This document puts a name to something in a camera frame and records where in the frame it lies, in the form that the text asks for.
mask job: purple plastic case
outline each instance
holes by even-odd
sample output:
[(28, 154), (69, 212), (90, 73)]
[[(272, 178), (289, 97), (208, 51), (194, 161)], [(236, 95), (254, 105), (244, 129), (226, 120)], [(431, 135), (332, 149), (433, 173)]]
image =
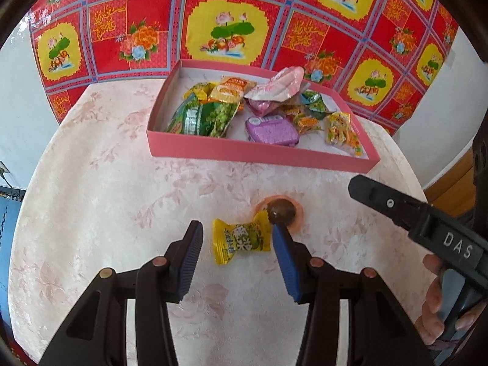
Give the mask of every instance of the purple plastic case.
[(300, 140), (293, 124), (281, 116), (251, 117), (246, 121), (249, 140), (278, 146), (295, 146)]

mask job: table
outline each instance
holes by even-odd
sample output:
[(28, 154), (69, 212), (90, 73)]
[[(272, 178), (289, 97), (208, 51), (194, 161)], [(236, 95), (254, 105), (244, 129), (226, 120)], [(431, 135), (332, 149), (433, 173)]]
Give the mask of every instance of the table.
[[(253, 206), (274, 194), (302, 204), (297, 239), (313, 255), (349, 271), (376, 268), (410, 317), (420, 314), (432, 279), (421, 263), (426, 251), (350, 199), (353, 173), (154, 158), (145, 125), (161, 85), (90, 85), (42, 155), (20, 211), (9, 279), (15, 338), (35, 361), (100, 269), (139, 268), (196, 219), (205, 234), (193, 283), (179, 305), (169, 305), (180, 365), (295, 364), (307, 307), (287, 295), (274, 252), (238, 254), (226, 266), (211, 253), (214, 218), (250, 221)], [(391, 137), (361, 123), (381, 156), (368, 175), (425, 200)], [(136, 364), (132, 306), (129, 365)], [(338, 364), (345, 364), (344, 335)]]

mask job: pink box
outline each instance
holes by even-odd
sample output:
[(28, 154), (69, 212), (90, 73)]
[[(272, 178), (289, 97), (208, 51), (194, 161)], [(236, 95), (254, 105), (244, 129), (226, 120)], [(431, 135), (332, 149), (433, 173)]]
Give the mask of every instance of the pink box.
[(248, 142), (244, 124), (252, 114), (246, 109), (233, 119), (227, 138), (176, 135), (165, 133), (173, 113), (183, 102), (182, 95), (192, 85), (202, 81), (218, 82), (224, 75), (234, 75), (266, 82), (275, 73), (261, 68), (202, 60), (180, 60), (159, 92), (147, 124), (147, 140), (153, 156), (170, 156), (199, 160), (256, 162), (275, 165), (369, 172), (380, 157), (358, 119), (339, 94), (311, 83), (309, 89), (323, 94), (330, 109), (351, 114), (352, 127), (365, 151), (361, 157), (350, 156), (325, 142), (323, 132), (302, 136), (294, 147), (273, 146)]

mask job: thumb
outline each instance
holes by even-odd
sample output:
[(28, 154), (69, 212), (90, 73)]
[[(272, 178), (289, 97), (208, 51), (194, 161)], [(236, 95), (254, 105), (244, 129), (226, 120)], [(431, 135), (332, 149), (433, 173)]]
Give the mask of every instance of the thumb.
[(485, 307), (486, 302), (475, 305), (472, 309), (470, 309), (467, 313), (465, 313), (462, 317), (458, 319), (458, 321), (456, 322), (456, 330), (466, 331), (471, 329), (474, 322), (479, 318)]

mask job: human hand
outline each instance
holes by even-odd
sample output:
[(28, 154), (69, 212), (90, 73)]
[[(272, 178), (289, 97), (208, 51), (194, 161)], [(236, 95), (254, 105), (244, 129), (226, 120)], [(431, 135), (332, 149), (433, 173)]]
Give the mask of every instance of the human hand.
[[(444, 265), (442, 260), (435, 255), (425, 256), (423, 263), (430, 272), (437, 275), (425, 295), (425, 303), (422, 305), (422, 315), (415, 322), (415, 327), (420, 337), (429, 346), (444, 332), (444, 324), (436, 315), (442, 307), (442, 289), (439, 276), (444, 270)], [(485, 307), (486, 303), (479, 303), (465, 313), (456, 322), (456, 330), (469, 330)]]

